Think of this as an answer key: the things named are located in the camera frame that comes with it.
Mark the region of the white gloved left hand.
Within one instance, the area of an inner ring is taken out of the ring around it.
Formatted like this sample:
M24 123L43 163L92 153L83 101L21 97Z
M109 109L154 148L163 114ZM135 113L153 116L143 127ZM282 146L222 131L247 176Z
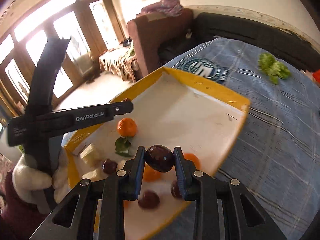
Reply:
M61 148L59 152L59 165L53 176L29 167L23 154L12 173L12 182L21 200L35 204L43 215L50 213L36 193L52 187L54 200L58 204L69 192L68 158L65 149Z

